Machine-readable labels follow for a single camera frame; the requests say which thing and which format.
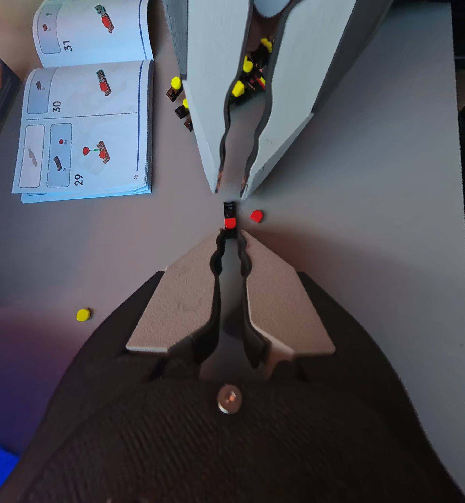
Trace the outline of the lego instruction booklet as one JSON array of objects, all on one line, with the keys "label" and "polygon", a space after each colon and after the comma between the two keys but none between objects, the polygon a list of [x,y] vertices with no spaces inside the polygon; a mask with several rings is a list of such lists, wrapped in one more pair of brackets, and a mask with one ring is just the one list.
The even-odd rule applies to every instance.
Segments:
[{"label": "lego instruction booklet", "polygon": [[149,1],[44,1],[12,193],[23,203],[152,191]]}]

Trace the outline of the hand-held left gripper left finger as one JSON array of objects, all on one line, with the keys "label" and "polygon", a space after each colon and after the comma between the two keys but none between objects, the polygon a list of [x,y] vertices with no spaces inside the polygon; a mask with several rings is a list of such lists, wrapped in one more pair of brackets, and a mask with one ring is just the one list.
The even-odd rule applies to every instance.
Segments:
[{"label": "hand-held left gripper left finger", "polygon": [[203,363],[217,348],[225,250],[219,229],[169,265],[130,336],[126,349]]}]

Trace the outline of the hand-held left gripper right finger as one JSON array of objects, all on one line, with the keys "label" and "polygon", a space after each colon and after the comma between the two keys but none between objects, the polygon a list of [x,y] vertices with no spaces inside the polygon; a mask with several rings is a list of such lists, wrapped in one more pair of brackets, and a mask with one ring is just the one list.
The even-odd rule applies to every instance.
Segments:
[{"label": "hand-held left gripper right finger", "polygon": [[244,349],[270,377],[280,362],[336,351],[294,267],[242,230],[237,235],[243,280]]}]

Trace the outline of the black and yellow lego model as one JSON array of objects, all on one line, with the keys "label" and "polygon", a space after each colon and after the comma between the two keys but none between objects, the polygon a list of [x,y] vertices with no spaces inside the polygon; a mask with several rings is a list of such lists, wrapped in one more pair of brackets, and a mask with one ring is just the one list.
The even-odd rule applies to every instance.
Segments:
[{"label": "black and yellow lego model", "polygon": [[[228,105],[239,106],[254,97],[254,95],[265,91],[265,77],[272,50],[273,42],[263,37],[257,49],[244,56],[242,72],[229,95]],[[182,80],[178,76],[175,76],[171,80],[171,86],[166,92],[166,96],[170,101],[174,102],[183,91]],[[182,104],[174,112],[180,120],[185,119],[184,125],[192,132],[193,123],[186,98],[183,98]]]}]

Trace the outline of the black lego plate with red tile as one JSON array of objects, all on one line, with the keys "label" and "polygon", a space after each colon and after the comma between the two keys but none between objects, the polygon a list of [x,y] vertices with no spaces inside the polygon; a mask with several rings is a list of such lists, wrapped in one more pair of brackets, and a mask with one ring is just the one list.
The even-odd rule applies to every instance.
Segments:
[{"label": "black lego plate with red tile", "polygon": [[237,238],[237,210],[236,201],[224,202],[224,229],[227,239]]}]

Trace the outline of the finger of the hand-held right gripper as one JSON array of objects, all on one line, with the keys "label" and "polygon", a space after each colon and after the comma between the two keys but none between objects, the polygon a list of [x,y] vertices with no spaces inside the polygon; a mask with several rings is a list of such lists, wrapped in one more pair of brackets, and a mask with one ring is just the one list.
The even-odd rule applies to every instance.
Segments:
[{"label": "finger of the hand-held right gripper", "polygon": [[229,96],[242,71],[253,1],[162,1],[210,189],[220,186]]},{"label": "finger of the hand-held right gripper", "polygon": [[254,133],[241,198],[261,185],[321,110],[384,20],[392,1],[291,1],[269,59],[265,110]]}]

